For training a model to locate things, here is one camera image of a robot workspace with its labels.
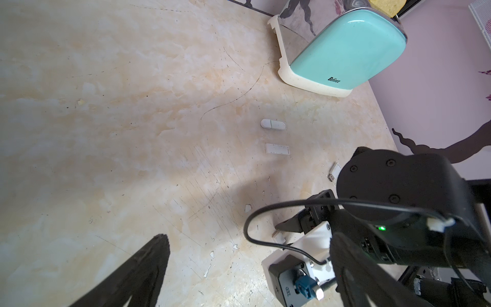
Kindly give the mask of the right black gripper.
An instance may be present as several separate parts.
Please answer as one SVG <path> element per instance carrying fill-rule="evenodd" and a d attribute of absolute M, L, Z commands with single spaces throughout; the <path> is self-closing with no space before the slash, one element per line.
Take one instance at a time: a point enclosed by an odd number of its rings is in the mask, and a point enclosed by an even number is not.
<path fill-rule="evenodd" d="M 335 211 L 340 210 L 339 205 L 306 205 L 303 210 L 290 219 L 279 223 L 275 230 L 279 232 L 292 232 L 307 234 L 316 228 L 321 222 L 327 221 L 331 230 L 337 231 Z"/>

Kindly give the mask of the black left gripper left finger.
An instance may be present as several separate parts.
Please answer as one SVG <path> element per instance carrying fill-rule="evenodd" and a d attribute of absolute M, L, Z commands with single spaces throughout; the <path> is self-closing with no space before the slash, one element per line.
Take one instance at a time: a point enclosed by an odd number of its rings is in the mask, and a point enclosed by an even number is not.
<path fill-rule="evenodd" d="M 156 306 L 170 254 L 167 235 L 156 235 L 72 306 Z"/>

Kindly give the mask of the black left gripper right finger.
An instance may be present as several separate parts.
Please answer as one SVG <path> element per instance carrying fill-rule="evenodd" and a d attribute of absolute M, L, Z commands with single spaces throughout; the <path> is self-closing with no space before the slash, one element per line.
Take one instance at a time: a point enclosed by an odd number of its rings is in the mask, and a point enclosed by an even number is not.
<path fill-rule="evenodd" d="M 331 239 L 331 262 L 344 306 L 429 306 L 370 259 L 346 235 Z"/>

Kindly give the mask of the white usb drive green stripe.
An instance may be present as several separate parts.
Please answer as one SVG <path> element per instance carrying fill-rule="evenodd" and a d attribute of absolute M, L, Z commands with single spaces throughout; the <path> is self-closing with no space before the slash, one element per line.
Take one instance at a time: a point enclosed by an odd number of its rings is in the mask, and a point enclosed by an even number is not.
<path fill-rule="evenodd" d="M 260 122 L 260 125 L 263 129 L 268 130 L 285 130 L 286 124 L 281 121 L 271 120 L 271 119 L 263 119 Z"/>

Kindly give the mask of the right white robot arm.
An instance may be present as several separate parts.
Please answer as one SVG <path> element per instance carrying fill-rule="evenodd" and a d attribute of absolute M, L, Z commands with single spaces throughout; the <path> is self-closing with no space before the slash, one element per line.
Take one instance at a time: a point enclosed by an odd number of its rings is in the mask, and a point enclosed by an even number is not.
<path fill-rule="evenodd" d="M 283 306 L 335 286 L 345 306 L 487 306 L 489 180 L 447 158 L 361 147 L 337 190 L 300 203 L 276 229 L 301 238 L 263 263 Z"/>

